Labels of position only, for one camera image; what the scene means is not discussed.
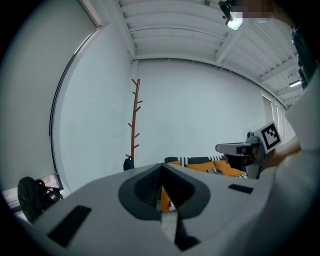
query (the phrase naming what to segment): fluorescent light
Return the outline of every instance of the fluorescent light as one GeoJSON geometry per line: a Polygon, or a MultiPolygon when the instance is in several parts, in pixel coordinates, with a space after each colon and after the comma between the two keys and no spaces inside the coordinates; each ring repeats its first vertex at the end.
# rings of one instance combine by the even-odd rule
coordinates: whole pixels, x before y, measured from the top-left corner
{"type": "Polygon", "coordinates": [[[242,12],[230,12],[230,14],[233,17],[233,21],[227,20],[225,24],[230,29],[237,31],[240,28],[242,21],[243,21],[242,20],[242,12]]]}
{"type": "Polygon", "coordinates": [[[299,80],[299,81],[295,81],[295,82],[292,82],[289,84],[290,87],[294,87],[294,86],[298,86],[300,85],[302,82],[299,80]]]}

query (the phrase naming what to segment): black and white striped fabric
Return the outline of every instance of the black and white striped fabric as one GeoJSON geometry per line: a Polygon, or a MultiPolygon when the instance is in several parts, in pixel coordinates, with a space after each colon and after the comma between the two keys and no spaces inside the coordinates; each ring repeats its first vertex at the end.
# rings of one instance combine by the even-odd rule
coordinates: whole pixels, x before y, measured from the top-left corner
{"type": "MultiPolygon", "coordinates": [[[[180,161],[180,165],[186,167],[186,165],[194,165],[194,164],[203,164],[211,161],[219,161],[222,160],[223,156],[203,156],[203,157],[167,157],[164,159],[166,163],[180,161]]],[[[238,175],[236,177],[247,179],[247,174],[244,171],[241,171],[242,175],[238,175]]]]}

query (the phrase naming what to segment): white ceiling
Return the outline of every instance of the white ceiling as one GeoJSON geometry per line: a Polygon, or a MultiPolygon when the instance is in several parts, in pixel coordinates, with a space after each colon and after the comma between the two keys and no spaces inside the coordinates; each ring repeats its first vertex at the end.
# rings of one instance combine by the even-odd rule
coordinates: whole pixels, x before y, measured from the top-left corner
{"type": "Polygon", "coordinates": [[[301,86],[289,88],[299,79],[297,51],[290,27],[278,20],[244,21],[233,31],[218,0],[209,6],[203,0],[82,1],[97,23],[115,23],[133,60],[179,58],[224,67],[286,106],[302,95],[301,86]]]}

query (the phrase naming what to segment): black and white square marker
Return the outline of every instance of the black and white square marker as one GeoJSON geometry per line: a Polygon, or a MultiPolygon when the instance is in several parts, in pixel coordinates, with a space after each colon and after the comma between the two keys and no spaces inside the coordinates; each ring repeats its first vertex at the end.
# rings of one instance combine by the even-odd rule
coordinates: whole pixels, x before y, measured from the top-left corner
{"type": "Polygon", "coordinates": [[[262,129],[261,133],[267,150],[281,141],[274,123],[262,129]]]}

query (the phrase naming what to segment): coat rack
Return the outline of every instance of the coat rack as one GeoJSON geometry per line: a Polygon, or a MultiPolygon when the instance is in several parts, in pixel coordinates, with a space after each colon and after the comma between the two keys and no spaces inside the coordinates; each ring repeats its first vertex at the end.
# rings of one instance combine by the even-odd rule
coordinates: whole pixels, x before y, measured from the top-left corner
{"type": "Polygon", "coordinates": [[[138,106],[139,103],[142,103],[143,101],[138,101],[138,94],[139,94],[139,88],[140,88],[140,79],[138,79],[138,82],[135,82],[135,80],[131,79],[132,82],[135,84],[135,92],[132,92],[134,94],[134,103],[133,103],[133,114],[132,114],[132,124],[128,123],[128,125],[131,127],[131,155],[126,154],[125,156],[128,158],[131,158],[133,162],[135,162],[135,148],[139,147],[139,144],[135,145],[135,138],[140,135],[138,133],[135,135],[135,129],[136,129],[136,114],[138,110],[141,108],[141,106],[138,106]]]}

